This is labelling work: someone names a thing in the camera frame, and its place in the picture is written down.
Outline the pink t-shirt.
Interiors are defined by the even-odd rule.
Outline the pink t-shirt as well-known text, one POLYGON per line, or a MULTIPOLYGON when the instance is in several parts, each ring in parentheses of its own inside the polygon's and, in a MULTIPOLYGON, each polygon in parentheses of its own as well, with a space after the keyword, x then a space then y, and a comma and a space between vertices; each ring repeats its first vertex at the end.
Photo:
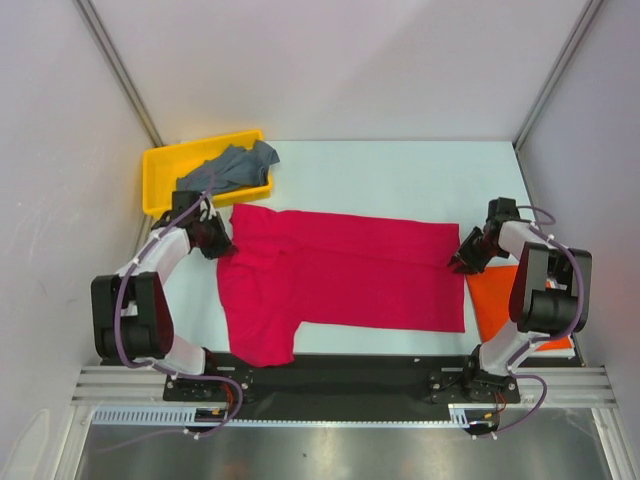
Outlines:
POLYGON ((462 333, 464 278, 448 263, 459 227, 237 204, 234 253, 217 266, 233 355, 294 359, 304 322, 462 333))

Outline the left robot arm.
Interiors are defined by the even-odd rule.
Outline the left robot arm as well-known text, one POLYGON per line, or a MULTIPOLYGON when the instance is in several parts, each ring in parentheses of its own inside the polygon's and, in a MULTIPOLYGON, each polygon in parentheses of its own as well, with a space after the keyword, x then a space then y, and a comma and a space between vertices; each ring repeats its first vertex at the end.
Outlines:
POLYGON ((176 266, 194 250, 218 260, 236 248, 207 191, 175 191, 171 208, 134 258, 91 282, 93 334, 101 360, 187 376, 187 389, 207 400, 221 387, 213 354, 175 332, 164 292, 176 266))

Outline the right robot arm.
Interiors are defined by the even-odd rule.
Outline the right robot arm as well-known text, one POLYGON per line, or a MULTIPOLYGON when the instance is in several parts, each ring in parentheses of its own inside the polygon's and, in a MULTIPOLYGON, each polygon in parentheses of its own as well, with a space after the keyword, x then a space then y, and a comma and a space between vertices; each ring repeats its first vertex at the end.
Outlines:
POLYGON ((454 383, 472 402, 488 402, 517 388, 516 369, 537 347, 581 330, 588 319, 592 255, 544 234, 520 216, 514 199, 488 204, 476 227, 451 257, 457 274, 476 275, 496 257, 518 261, 508 319, 493 339, 466 357, 454 383))

